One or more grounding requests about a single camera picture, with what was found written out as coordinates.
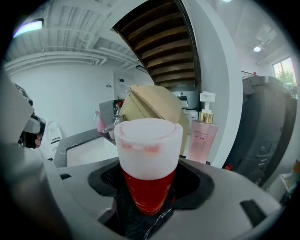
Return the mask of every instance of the fluorescent light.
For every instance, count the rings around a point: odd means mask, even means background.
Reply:
[[[30,22],[30,23],[26,23],[26,24],[22,25],[21,27],[19,27],[19,29],[17,30],[17,32],[15,32],[14,38],[16,36],[20,35],[20,34],[25,33],[25,32],[29,32],[29,31],[33,31],[33,30],[38,30],[38,29],[41,29],[42,27],[43,27],[43,22],[41,20]]]
[[[254,52],[259,52],[259,51],[261,51],[261,48],[260,48],[260,47],[255,47],[255,48],[253,49],[253,51],[254,51]]]

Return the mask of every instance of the red object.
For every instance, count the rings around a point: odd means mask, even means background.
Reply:
[[[118,105],[119,107],[122,107],[122,106],[123,106],[123,103],[124,103],[124,100],[121,101],[121,102],[118,102],[117,105]]]
[[[131,196],[139,211],[145,215],[154,215],[164,204],[175,174],[174,170],[168,176],[157,180],[140,180],[127,174],[123,175]]]
[[[227,166],[223,167],[223,169],[226,169],[226,170],[232,170],[233,169],[233,166],[231,164],[228,164]]]

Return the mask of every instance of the pink bottle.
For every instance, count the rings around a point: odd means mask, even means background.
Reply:
[[[102,129],[106,127],[105,123],[103,122],[103,120],[101,119],[101,113],[99,111],[95,111],[95,118],[98,115],[98,120],[97,120],[97,131],[99,133],[102,133]]]
[[[205,103],[205,108],[199,113],[199,120],[192,121],[191,141],[187,159],[206,163],[212,142],[216,136],[218,126],[212,124],[214,114],[210,110],[210,102],[215,101],[215,94],[203,92],[200,101]]]

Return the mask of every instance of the white ceiling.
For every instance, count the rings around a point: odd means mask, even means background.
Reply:
[[[25,22],[44,19],[41,30],[15,37],[4,58],[9,73],[49,62],[114,64],[123,69],[139,65],[135,54],[112,27],[146,0],[51,0],[40,6]],[[207,0],[219,14],[233,38],[256,63],[282,54],[287,41],[272,19],[252,0]],[[257,34],[263,25],[276,37],[261,45]],[[260,52],[254,52],[257,45]]]
[[[51,0],[26,19],[43,18],[43,28],[13,38],[5,67],[10,74],[49,62],[135,67],[138,59],[112,27],[144,1]]]
[[[272,18],[252,0],[207,0],[227,27],[234,44],[256,63],[265,64],[285,54],[289,45]],[[277,35],[267,45],[256,39],[263,26],[269,26]],[[260,52],[253,49],[260,46]]]

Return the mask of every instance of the window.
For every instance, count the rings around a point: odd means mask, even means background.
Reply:
[[[296,86],[295,71],[291,58],[274,64],[273,69],[277,79],[286,85]]]

